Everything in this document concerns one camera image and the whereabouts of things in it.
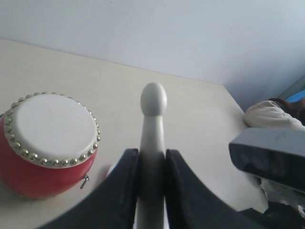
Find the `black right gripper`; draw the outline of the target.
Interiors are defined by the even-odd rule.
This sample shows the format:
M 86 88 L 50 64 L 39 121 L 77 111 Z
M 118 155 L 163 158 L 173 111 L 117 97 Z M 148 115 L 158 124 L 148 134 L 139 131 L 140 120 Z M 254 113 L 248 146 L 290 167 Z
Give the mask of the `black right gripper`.
M 268 208 L 260 213 L 253 208 L 239 211 L 265 229 L 304 229 L 305 219 L 291 206 L 268 201 Z

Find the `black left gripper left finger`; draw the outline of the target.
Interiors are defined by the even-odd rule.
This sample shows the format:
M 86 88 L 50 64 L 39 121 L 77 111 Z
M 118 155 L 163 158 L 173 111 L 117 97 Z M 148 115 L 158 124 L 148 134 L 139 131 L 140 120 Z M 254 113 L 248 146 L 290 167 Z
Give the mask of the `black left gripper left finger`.
M 78 205 L 43 229 L 131 229 L 139 189 L 139 152 L 126 149 L 115 169 Z

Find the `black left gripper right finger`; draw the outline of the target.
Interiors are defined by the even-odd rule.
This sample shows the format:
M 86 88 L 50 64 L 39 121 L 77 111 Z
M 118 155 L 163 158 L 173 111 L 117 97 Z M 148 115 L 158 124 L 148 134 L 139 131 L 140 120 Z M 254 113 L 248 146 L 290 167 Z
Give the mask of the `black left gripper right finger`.
M 164 194 L 171 229 L 259 229 L 214 195 L 177 150 L 166 150 Z

